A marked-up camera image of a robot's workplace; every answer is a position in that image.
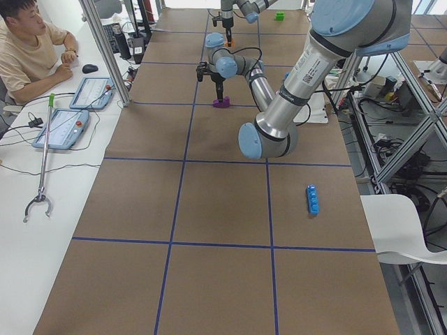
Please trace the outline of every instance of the black mouse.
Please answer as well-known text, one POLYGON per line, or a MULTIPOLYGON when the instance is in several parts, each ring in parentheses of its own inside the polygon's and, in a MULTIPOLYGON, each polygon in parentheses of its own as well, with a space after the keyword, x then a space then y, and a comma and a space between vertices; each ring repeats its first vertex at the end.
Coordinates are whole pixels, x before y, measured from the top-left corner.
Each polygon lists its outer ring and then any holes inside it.
POLYGON ((82 67, 82 73, 91 73, 91 72, 95 72, 98 70, 98 66, 94 65, 94 64, 85 64, 82 67))

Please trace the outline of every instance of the man's hand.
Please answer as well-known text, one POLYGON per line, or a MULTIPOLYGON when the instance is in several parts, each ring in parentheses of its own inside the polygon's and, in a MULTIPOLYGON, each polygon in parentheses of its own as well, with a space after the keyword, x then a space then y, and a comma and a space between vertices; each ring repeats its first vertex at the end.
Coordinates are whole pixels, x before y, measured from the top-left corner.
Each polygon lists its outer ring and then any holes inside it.
POLYGON ((77 54, 74 50, 68 50, 65 51, 62 55, 61 55, 61 61, 64 64, 71 64, 75 61, 75 59, 77 58, 77 54))
POLYGON ((73 72, 71 71, 70 64, 64 63, 59 65, 54 73, 54 76, 57 77, 59 82, 64 82, 67 79, 70 79, 73 76, 73 72))

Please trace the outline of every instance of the white table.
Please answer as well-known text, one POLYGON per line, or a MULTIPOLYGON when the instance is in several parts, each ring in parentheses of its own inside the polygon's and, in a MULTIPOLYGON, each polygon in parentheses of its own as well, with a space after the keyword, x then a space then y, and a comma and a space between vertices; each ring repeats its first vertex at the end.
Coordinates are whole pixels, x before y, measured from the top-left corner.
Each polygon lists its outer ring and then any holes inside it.
MULTIPOLYGON (((109 76, 96 47, 88 24, 76 34, 79 42, 78 66, 73 77, 53 88, 49 93, 75 92, 85 76, 109 76), (84 75, 84 64, 96 64, 99 71, 84 75)), ((115 54, 121 73, 129 63, 115 54)), ((57 96, 55 107, 68 108, 72 96, 57 96)), ((28 112, 47 119, 48 99, 27 105, 13 126, 27 125, 28 112)), ((101 120, 96 127, 91 145, 82 151, 50 150, 47 170, 67 164, 100 165, 105 148, 117 124, 122 104, 115 93, 104 110, 98 111, 101 120)), ((88 145, 98 117, 91 113, 90 122, 74 148, 88 145)), ((38 128, 23 128, 25 138, 35 137, 38 128)), ((0 144, 22 140, 14 131, 8 132, 0 144)), ((33 173, 41 171, 42 149, 22 142, 0 147, 0 160, 10 168, 33 173)), ((57 272, 64 259, 73 231, 98 172, 97 167, 68 167, 45 174, 45 192, 53 210, 45 215, 47 203, 34 204, 28 223, 23 223, 26 205, 38 194, 39 176, 29 176, 0 167, 0 335, 30 335, 41 316, 57 272)))

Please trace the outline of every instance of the man's hair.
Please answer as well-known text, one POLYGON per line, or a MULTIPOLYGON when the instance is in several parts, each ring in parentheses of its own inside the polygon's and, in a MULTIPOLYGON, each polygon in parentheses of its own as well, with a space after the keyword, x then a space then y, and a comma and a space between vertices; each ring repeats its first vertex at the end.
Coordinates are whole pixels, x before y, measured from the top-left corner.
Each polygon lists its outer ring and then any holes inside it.
POLYGON ((37 0, 0 0, 0 15, 6 20, 8 16, 17 17, 20 9, 27 9, 37 0))

